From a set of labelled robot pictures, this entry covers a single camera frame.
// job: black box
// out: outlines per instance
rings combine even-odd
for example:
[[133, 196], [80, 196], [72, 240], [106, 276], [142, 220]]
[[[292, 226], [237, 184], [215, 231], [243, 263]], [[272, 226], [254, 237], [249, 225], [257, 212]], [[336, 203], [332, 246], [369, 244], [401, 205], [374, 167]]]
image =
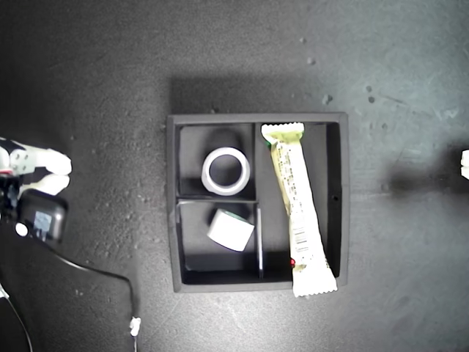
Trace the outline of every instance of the black box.
[[[288, 122], [305, 125], [301, 144], [322, 242], [338, 286], [347, 283], [350, 192], [346, 114], [175, 115], [168, 117], [166, 125], [175, 292], [292, 287], [287, 213], [270, 151], [261, 135], [265, 123]], [[251, 165], [248, 185], [232, 197], [211, 194], [202, 185], [204, 159], [219, 147], [236, 147]], [[256, 225], [244, 252], [222, 247], [207, 237], [217, 208]], [[259, 263], [263, 263], [262, 273]]]

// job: black device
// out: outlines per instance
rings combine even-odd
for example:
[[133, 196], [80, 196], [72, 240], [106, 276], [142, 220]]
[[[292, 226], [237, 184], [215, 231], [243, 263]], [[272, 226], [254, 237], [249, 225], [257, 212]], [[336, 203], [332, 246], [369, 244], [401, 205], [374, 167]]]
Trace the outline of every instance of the black device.
[[2, 219], [16, 222], [17, 226], [26, 226], [27, 232], [21, 235], [60, 242], [67, 220], [67, 202], [37, 189], [27, 189], [20, 197], [21, 181], [21, 176], [0, 174]]
[[68, 204], [37, 189], [27, 189], [17, 206], [17, 222], [26, 225], [29, 234], [42, 241], [60, 242], [65, 231]]

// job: tape roll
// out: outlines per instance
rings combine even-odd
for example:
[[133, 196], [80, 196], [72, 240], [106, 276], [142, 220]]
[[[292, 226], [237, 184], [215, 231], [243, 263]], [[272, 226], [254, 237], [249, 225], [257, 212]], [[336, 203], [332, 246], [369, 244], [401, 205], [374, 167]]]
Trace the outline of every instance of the tape roll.
[[[230, 155], [236, 158], [241, 165], [240, 178], [238, 178], [235, 183], [229, 186], [222, 186], [217, 184], [210, 176], [210, 167], [212, 166], [213, 161], [215, 161], [216, 158], [219, 158], [224, 155]], [[208, 191], [218, 194], [220, 196], [233, 196], [241, 192], [248, 184], [250, 176], [251, 167], [249, 166], [248, 159], [246, 159], [245, 155], [242, 154], [238, 149], [231, 147], [223, 147], [213, 150], [205, 158], [204, 164], [202, 165], [202, 183], [204, 184], [204, 187]]]
[[242, 252], [249, 242], [254, 225], [246, 219], [223, 209], [217, 209], [210, 225], [208, 237], [216, 243]]

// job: white tape roll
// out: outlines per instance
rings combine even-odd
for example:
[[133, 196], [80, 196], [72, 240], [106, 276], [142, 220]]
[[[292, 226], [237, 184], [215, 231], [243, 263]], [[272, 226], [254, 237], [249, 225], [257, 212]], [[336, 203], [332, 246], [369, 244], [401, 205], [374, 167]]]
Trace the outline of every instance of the white tape roll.
[[[240, 178], [230, 186], [222, 186], [217, 184], [210, 176], [210, 166], [213, 161], [223, 155], [230, 155], [235, 157], [241, 164], [241, 175]], [[213, 193], [220, 196], [232, 196], [236, 193], [241, 192], [249, 181], [251, 175], [251, 168], [249, 166], [248, 159], [238, 149], [231, 147], [223, 147], [213, 150], [204, 161], [202, 166], [202, 183], [205, 188]]]

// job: wrapper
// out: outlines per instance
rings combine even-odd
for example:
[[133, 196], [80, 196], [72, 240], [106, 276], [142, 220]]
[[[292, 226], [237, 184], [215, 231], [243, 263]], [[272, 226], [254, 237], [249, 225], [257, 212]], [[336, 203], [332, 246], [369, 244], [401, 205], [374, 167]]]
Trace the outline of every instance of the wrapper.
[[336, 279], [322, 247], [300, 143], [303, 132], [303, 123], [262, 126], [262, 135], [270, 143], [273, 166], [289, 217], [295, 297], [337, 290]]

